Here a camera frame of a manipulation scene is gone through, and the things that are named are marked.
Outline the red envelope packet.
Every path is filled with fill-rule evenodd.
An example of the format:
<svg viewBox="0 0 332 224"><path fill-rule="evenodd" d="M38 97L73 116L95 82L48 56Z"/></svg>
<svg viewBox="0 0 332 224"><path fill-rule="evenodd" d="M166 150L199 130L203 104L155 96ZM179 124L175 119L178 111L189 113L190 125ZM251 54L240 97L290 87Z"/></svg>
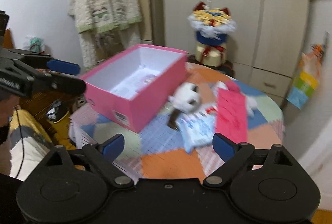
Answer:
<svg viewBox="0 0 332 224"><path fill-rule="evenodd" d="M238 144L248 141L246 98L232 80L217 84L216 133Z"/></svg>

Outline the blue white plastic bag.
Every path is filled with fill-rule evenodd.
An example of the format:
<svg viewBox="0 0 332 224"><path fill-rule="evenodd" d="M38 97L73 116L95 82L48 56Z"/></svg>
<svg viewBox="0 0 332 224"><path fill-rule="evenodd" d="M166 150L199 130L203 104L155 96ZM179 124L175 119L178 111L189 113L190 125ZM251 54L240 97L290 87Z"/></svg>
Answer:
<svg viewBox="0 0 332 224"><path fill-rule="evenodd" d="M185 152L212 144L215 134L216 113L208 114L200 110L192 114L182 114L176 121L183 139Z"/></svg>

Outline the white mesh bath sponge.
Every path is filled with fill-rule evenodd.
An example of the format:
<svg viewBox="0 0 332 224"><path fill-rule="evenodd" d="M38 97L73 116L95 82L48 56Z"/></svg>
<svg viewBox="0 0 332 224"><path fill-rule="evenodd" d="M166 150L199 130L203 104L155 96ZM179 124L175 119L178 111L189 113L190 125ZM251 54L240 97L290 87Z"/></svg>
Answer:
<svg viewBox="0 0 332 224"><path fill-rule="evenodd" d="M258 109L257 101L254 97L245 96L246 110L249 117L254 117L254 112Z"/></svg>

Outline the white brown cat plush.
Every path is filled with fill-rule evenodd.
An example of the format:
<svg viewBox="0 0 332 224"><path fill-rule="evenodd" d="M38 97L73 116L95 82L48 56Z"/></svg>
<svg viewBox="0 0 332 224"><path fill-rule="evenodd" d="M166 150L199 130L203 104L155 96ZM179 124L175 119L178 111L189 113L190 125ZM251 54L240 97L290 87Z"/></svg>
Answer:
<svg viewBox="0 0 332 224"><path fill-rule="evenodd" d="M173 130L179 130L176 123L181 113L190 114L195 112L201 105L199 87L194 83L184 82L168 97L168 101L173 106L173 111L169 117L167 126Z"/></svg>

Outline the wooden cabinet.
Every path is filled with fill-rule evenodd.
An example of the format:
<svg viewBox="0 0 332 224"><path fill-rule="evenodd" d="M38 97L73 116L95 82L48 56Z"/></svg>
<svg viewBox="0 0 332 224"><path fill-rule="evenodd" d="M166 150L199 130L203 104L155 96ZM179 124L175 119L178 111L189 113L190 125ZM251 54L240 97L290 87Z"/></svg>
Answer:
<svg viewBox="0 0 332 224"><path fill-rule="evenodd" d="M77 96L57 91L45 91L35 94L32 98L18 97L16 95L10 95L9 98L1 98L1 128L8 126L15 106L20 105L31 112L32 115L37 115L41 112L45 113L46 108L51 105L51 101L55 100L56 97L63 97L65 100L69 100Z"/></svg>

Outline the patchwork tablecloth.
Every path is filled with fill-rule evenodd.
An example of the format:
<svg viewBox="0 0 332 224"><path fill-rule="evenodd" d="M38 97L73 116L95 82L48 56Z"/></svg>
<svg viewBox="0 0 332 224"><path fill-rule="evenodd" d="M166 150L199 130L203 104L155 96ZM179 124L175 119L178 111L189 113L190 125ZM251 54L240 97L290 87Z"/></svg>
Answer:
<svg viewBox="0 0 332 224"><path fill-rule="evenodd" d="M258 149L269 149L273 144L282 143L284 122L279 107L282 98L257 90L241 80L237 84L258 104L254 117L248 119L248 142ZM167 126L170 111L170 105L165 104L140 133L135 133L100 115L87 103L70 117L69 137L80 149L122 134L124 150L114 165L134 181L139 178L203 180L219 168L223 160L212 146L197 148L188 154L181 133Z"/></svg>

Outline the pink cardboard box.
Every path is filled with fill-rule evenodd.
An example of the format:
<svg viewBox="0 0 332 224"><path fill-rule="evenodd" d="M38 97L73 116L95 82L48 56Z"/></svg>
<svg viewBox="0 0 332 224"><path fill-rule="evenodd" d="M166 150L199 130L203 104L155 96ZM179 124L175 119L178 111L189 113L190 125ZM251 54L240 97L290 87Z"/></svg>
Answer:
<svg viewBox="0 0 332 224"><path fill-rule="evenodd" d="M140 132L186 80L187 53L137 44L82 75L92 109Z"/></svg>

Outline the cream knit cardigan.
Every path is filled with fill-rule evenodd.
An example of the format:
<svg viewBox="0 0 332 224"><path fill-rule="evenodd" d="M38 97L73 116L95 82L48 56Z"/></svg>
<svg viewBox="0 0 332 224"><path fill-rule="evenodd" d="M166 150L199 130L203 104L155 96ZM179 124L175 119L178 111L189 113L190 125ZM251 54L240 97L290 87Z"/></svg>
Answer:
<svg viewBox="0 0 332 224"><path fill-rule="evenodd" d="M79 33L87 70L141 41L138 0L70 0L69 15Z"/></svg>

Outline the colourful paper gift bag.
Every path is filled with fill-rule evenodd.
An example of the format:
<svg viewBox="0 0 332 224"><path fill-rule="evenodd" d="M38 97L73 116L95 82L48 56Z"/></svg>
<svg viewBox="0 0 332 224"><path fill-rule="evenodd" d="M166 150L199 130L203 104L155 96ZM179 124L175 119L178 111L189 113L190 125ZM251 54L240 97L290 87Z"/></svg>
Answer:
<svg viewBox="0 0 332 224"><path fill-rule="evenodd" d="M306 104L320 84L325 47L311 45L309 53L302 53L296 77L293 80L287 100L298 109Z"/></svg>

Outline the flower bouquet in blue wrap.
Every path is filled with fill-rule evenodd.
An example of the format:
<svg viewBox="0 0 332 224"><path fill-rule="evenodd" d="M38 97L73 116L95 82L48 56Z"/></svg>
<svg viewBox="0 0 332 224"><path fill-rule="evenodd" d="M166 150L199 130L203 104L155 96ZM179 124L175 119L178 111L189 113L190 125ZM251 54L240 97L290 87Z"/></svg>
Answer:
<svg viewBox="0 0 332 224"><path fill-rule="evenodd" d="M209 8L200 1L188 17L195 32L195 60L205 66L219 67L227 60L228 36L237 30L227 7Z"/></svg>

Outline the beige wooden wardrobe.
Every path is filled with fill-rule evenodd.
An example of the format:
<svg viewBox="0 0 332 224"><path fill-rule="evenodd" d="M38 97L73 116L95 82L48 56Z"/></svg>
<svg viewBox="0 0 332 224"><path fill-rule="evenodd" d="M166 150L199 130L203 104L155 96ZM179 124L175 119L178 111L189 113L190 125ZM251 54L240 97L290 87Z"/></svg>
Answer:
<svg viewBox="0 0 332 224"><path fill-rule="evenodd" d="M237 24L227 39L236 78L282 103L302 49L309 0L150 0L153 43L195 53L187 18L199 2L227 8Z"/></svg>

